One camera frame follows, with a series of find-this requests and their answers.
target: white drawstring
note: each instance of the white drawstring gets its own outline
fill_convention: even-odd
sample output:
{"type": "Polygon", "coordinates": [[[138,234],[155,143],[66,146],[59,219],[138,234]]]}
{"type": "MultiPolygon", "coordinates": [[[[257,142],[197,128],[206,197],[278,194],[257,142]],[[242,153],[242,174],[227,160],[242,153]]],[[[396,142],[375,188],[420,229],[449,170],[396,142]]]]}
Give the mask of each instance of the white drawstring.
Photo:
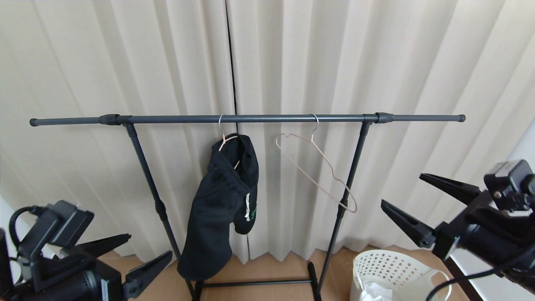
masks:
{"type": "Polygon", "coordinates": [[[248,222],[251,221],[251,219],[249,219],[249,195],[250,193],[247,193],[247,195],[245,196],[245,206],[247,207],[247,209],[245,210],[245,218],[248,222]]]}

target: hanger hook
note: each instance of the hanger hook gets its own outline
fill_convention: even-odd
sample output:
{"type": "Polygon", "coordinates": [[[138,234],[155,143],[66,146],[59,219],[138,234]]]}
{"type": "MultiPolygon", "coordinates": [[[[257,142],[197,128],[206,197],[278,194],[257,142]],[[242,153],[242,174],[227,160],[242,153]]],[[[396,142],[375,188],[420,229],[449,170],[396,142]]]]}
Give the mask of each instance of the hanger hook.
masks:
{"type": "Polygon", "coordinates": [[[314,127],[314,129],[312,130],[312,136],[314,136],[314,131],[318,128],[319,126],[319,119],[318,119],[318,116],[316,116],[316,114],[311,114],[312,116],[314,116],[316,118],[316,127],[314,127]]]}
{"type": "Polygon", "coordinates": [[[223,131],[223,129],[221,128],[221,118],[223,118],[225,114],[221,114],[221,116],[219,116],[219,121],[218,121],[218,125],[219,125],[219,129],[221,130],[221,133],[223,133],[223,138],[225,138],[225,131],[223,131]]]}

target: beige curtain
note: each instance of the beige curtain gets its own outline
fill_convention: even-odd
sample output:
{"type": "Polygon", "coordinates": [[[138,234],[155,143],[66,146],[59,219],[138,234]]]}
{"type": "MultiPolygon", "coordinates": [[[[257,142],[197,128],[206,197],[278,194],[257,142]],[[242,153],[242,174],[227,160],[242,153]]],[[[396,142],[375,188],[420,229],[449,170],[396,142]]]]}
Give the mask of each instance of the beige curtain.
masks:
{"type": "MultiPolygon", "coordinates": [[[[336,249],[414,248],[380,210],[381,198],[432,226],[463,208],[418,175],[482,185],[507,157],[535,115],[534,32],[531,1],[0,2],[0,193],[13,207],[81,204],[96,213],[84,240],[129,232],[119,253],[148,260],[170,245],[125,130],[32,128],[30,118],[466,114],[464,123],[370,129],[352,189],[359,210],[346,214],[336,249]]],[[[347,177],[359,126],[315,132],[338,177],[347,177]]],[[[256,224],[230,238],[242,262],[327,248],[336,204],[274,144],[281,132],[308,136],[313,128],[239,125],[261,167],[256,224]]],[[[219,129],[137,129],[182,248],[219,129]]],[[[341,197],[313,147],[292,139],[282,146],[341,197]]]]}

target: baseboard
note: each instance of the baseboard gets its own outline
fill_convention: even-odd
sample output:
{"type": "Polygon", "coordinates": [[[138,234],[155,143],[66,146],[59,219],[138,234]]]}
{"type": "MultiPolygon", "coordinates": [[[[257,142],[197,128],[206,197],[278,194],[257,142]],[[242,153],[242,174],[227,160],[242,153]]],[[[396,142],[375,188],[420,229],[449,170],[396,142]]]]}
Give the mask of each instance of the baseboard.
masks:
{"type": "MultiPolygon", "coordinates": [[[[448,258],[446,261],[444,261],[444,264],[454,278],[464,276],[463,272],[453,259],[448,258]]],[[[468,299],[470,299],[470,301],[484,301],[470,281],[461,281],[459,282],[459,286],[464,291],[468,299]]]]}

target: horizontal metal rod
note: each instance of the horizontal metal rod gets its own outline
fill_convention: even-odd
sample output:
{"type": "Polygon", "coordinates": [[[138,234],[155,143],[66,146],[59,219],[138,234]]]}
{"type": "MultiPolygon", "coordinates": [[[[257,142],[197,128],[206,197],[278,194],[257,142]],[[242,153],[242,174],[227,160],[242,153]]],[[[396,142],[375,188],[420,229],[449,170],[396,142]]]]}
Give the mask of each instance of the horizontal metal rod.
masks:
{"type": "MultiPolygon", "coordinates": [[[[32,118],[32,126],[63,124],[108,124],[125,123],[218,123],[221,115],[182,115],[182,116],[120,116],[104,115],[101,117],[79,118],[32,118]]],[[[319,122],[374,122],[392,121],[454,121],[463,122],[464,115],[394,115],[388,113],[354,114],[354,115],[316,115],[319,122]]],[[[312,114],[305,115],[223,115],[222,123],[270,123],[270,122],[316,122],[312,114]]]]}
{"type": "Polygon", "coordinates": [[[224,287],[243,287],[247,285],[272,285],[272,284],[297,284],[310,283],[310,279],[300,280],[279,280],[279,281],[250,281],[250,282],[227,282],[227,283],[202,283],[198,284],[202,288],[224,288],[224,287]]]}

